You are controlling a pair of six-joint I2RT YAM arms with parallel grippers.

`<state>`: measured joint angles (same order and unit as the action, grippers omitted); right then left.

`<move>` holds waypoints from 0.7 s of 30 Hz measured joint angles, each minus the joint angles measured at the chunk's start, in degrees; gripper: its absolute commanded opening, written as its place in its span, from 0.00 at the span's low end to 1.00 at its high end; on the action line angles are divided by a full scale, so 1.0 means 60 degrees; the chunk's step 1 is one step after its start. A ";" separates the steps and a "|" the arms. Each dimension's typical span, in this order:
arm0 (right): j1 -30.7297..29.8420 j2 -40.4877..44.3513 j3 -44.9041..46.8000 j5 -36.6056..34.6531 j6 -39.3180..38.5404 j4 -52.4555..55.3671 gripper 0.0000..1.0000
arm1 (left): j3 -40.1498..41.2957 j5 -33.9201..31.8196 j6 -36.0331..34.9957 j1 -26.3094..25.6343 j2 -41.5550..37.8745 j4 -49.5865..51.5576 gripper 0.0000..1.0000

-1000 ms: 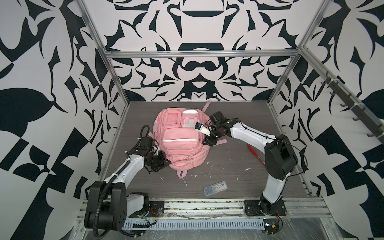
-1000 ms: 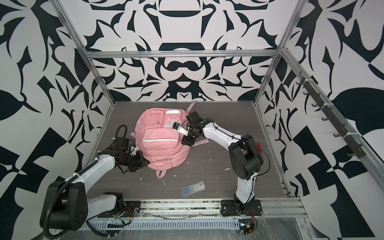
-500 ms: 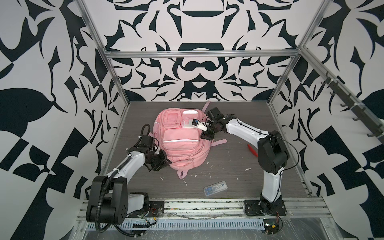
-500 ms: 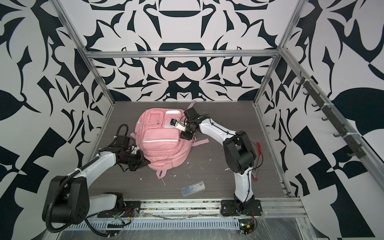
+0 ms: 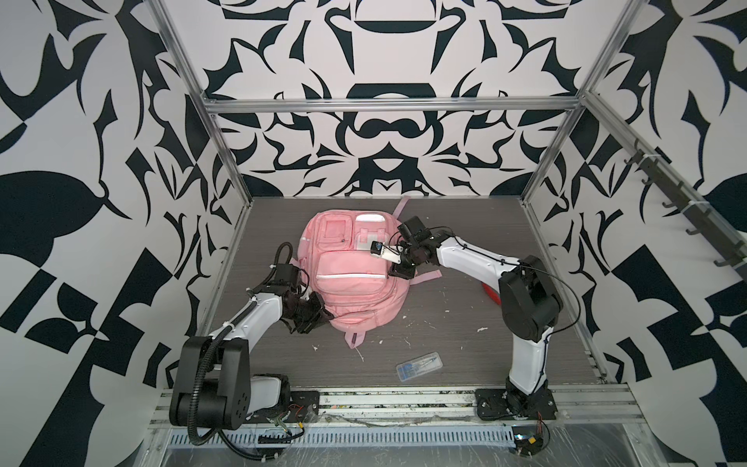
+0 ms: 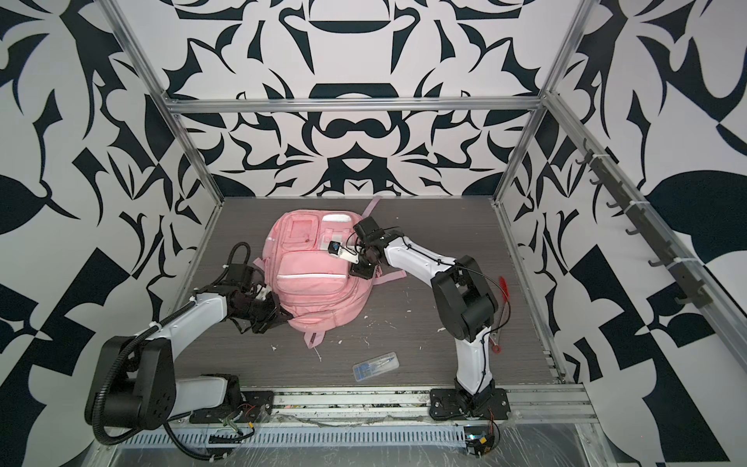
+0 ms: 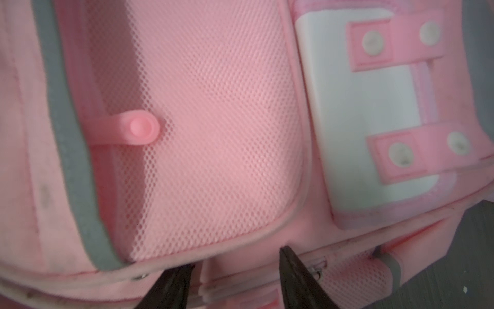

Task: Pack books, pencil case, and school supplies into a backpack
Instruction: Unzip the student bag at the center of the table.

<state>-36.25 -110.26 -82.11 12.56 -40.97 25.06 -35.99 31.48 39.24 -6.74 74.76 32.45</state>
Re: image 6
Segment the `pink school backpack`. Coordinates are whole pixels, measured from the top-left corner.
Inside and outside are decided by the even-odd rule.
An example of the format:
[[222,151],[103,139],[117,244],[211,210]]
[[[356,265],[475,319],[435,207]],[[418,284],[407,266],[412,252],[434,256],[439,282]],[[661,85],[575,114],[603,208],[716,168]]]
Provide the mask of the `pink school backpack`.
[[298,209],[283,214],[266,238],[255,265],[280,305],[293,314],[289,325],[302,332],[308,348],[323,342],[325,333],[346,325],[363,311],[375,286],[403,279],[402,270],[365,280],[350,275],[352,264],[332,256],[327,247],[338,241],[353,247],[353,227],[369,217],[379,198],[363,213]]

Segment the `clear plastic ruler case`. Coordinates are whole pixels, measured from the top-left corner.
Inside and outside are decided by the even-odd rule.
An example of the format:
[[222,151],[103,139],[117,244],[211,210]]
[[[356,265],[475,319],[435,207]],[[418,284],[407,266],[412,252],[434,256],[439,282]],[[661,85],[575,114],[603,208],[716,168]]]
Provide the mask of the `clear plastic ruler case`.
[[353,377],[356,383],[367,381],[373,377],[397,370],[400,367],[398,356],[395,352],[388,352],[381,356],[355,364],[352,367]]

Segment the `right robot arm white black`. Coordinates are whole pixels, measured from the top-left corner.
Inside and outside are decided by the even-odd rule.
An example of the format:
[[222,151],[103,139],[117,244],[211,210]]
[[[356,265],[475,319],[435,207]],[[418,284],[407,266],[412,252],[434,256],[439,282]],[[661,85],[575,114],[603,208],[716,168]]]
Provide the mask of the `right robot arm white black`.
[[372,279],[382,264],[402,270],[431,288],[442,326],[455,339],[455,389],[466,409],[492,397],[489,335],[495,331],[495,298],[488,277],[470,256],[447,257],[418,245],[395,227],[382,228],[371,217],[353,227],[357,261],[351,272]]

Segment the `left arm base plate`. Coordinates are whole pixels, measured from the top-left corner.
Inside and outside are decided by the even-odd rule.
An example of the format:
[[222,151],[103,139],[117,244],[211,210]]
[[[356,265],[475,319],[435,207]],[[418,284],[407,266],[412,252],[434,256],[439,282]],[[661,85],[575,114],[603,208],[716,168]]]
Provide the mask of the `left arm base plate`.
[[212,409],[192,413],[192,424],[222,424],[231,420],[234,423],[261,422],[272,414],[275,393],[271,390],[241,391],[237,403],[225,402]]

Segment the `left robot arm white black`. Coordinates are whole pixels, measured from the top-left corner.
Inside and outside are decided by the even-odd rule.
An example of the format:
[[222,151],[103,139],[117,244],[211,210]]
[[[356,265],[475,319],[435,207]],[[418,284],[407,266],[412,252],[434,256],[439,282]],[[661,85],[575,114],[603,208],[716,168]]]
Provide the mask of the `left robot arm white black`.
[[262,269],[248,257],[235,258],[239,249],[251,248],[237,243],[221,274],[198,288],[184,307],[136,335],[103,344],[85,408],[97,442],[116,446],[197,411],[239,411],[244,398],[236,376],[175,376],[180,354],[219,323],[231,322],[242,334],[264,334],[291,319]]

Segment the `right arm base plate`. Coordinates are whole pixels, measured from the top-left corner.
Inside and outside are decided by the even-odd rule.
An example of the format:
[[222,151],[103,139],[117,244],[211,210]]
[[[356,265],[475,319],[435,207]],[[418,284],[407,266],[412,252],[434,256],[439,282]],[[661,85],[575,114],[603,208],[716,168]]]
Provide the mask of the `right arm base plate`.
[[512,411],[507,391],[491,381],[477,394],[470,394],[457,383],[455,388],[433,388],[429,391],[429,416],[433,420],[507,420]]

